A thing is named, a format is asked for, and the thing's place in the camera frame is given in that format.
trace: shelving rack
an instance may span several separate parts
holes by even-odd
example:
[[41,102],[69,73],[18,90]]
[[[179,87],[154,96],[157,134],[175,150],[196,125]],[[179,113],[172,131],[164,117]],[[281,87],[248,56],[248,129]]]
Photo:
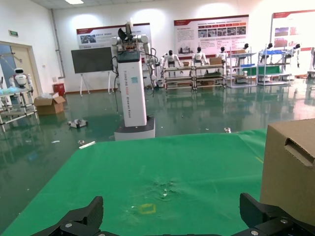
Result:
[[[202,75],[197,76],[198,70],[204,69],[223,69],[223,74],[221,75]],[[179,76],[179,77],[166,77],[167,73],[172,73],[176,71],[189,71],[189,76]],[[223,64],[219,65],[201,65],[201,66],[182,66],[182,67],[170,67],[163,69],[163,79],[165,82],[165,89],[192,89],[197,90],[197,88],[205,88],[205,87],[216,87],[216,86],[224,86],[224,67]],[[222,84],[214,84],[214,85],[199,85],[199,82],[206,82],[206,81],[222,81]],[[170,83],[176,84],[187,84],[189,86],[182,86],[182,87],[175,87],[170,88]]]
[[[263,52],[259,52],[258,53],[258,63],[257,63],[257,77],[258,77],[258,84],[259,85],[263,85],[263,86],[270,86],[270,85],[288,85],[290,84],[290,73],[285,73],[284,72],[284,66],[286,65],[291,65],[291,60],[290,60],[290,63],[285,63],[285,54],[287,53],[287,51],[285,50],[273,50],[273,51],[268,51],[267,50],[267,45],[265,47],[265,50]],[[265,60],[264,60],[264,64],[261,65],[259,64],[259,59],[260,59],[260,56],[265,56]],[[282,56],[282,63],[275,63],[275,64],[267,64],[267,56],[271,56],[272,55],[281,55]],[[264,67],[264,73],[263,74],[260,74],[259,73],[259,68],[263,66]],[[270,66],[279,66],[281,69],[280,69],[280,73],[275,73],[275,74],[267,74],[266,73],[266,70],[267,70],[267,67],[270,67]],[[273,77],[279,77],[280,80],[279,81],[273,81]],[[289,77],[288,80],[283,80],[283,77]]]
[[[37,110],[33,103],[32,92],[28,89],[22,89],[17,93],[7,93],[7,94],[0,95],[0,99],[2,97],[14,96],[14,95],[19,95],[21,97],[21,104],[8,105],[6,99],[3,100],[3,107],[0,110],[0,125],[3,132],[5,132],[5,127],[4,127],[5,124],[14,122],[18,119],[22,119],[33,114],[35,114],[36,119],[38,119]],[[26,96],[30,95],[31,103],[26,103],[25,95]],[[18,112],[12,111],[15,108],[20,109],[20,111]],[[3,121],[2,119],[3,117],[10,117],[10,119],[7,121]]]
[[[250,53],[240,53],[240,54],[232,54],[232,49],[230,48],[230,55],[227,57],[230,59],[230,83],[227,83],[227,86],[229,88],[245,88],[245,87],[252,87],[252,86],[257,86],[257,75],[241,75],[242,69],[245,68],[256,68],[256,65],[252,63],[252,56],[255,55],[256,53],[252,53],[252,50]],[[238,59],[238,64],[237,66],[232,66],[232,58]],[[241,64],[241,59],[246,59],[250,58],[250,64]],[[233,70],[237,70],[237,74],[232,74]]]

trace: ceiling light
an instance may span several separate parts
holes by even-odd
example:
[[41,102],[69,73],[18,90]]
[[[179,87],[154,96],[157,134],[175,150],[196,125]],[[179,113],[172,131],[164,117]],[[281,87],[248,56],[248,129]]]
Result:
[[84,2],[82,2],[81,0],[65,0],[66,2],[74,5],[74,4],[83,4]]

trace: exit sign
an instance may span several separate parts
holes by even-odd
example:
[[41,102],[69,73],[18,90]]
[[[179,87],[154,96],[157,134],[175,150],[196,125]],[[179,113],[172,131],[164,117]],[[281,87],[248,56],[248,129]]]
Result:
[[14,36],[14,37],[18,37],[18,36],[19,36],[19,34],[17,33],[17,31],[9,30],[9,34],[10,34],[11,36]]

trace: display board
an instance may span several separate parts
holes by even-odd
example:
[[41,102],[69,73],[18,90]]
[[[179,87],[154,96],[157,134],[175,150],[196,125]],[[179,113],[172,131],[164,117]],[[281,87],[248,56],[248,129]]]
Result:
[[112,70],[110,47],[71,51],[74,73],[89,73]]
[[190,58],[200,46],[206,56],[224,46],[228,51],[247,43],[248,15],[174,21],[175,52],[180,59]]
[[297,68],[296,63],[293,64],[293,75],[306,74],[310,68],[311,47],[315,46],[315,31],[307,22],[314,18],[315,10],[273,13],[270,41],[274,48],[290,48],[301,44],[300,68]]
[[[111,47],[110,39],[118,37],[119,28],[126,31],[125,25],[77,29],[79,49]],[[134,35],[145,34],[151,43],[150,23],[134,24],[131,30]]]

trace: door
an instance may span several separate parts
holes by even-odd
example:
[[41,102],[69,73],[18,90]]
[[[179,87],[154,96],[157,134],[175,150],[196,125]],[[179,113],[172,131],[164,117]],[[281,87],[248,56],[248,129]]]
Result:
[[14,58],[15,64],[17,68],[22,68],[24,70],[24,74],[30,74],[31,75],[31,81],[33,83],[33,99],[38,96],[38,90],[37,90],[37,85],[34,79],[34,72],[32,68],[32,63],[31,63],[31,58],[29,55],[29,51],[27,48],[23,47],[16,47],[16,46],[11,46],[11,51],[14,53],[14,56],[17,57],[18,59],[22,60],[22,63]]

